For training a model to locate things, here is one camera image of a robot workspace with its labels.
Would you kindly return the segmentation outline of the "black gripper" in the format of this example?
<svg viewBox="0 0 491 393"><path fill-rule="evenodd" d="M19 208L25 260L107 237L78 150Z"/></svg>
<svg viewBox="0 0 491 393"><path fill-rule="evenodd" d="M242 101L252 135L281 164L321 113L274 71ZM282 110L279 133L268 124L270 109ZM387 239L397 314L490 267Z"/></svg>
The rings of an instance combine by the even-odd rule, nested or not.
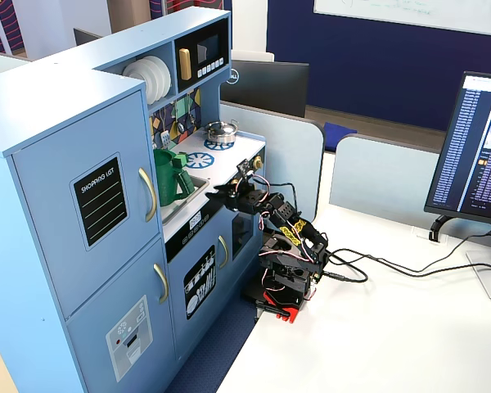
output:
<svg viewBox="0 0 491 393"><path fill-rule="evenodd" d="M207 192L205 196L212 202L225 206L228 210L256 215L263 211L268 192L256 189L250 183L226 183L214 187L216 192Z"/></svg>

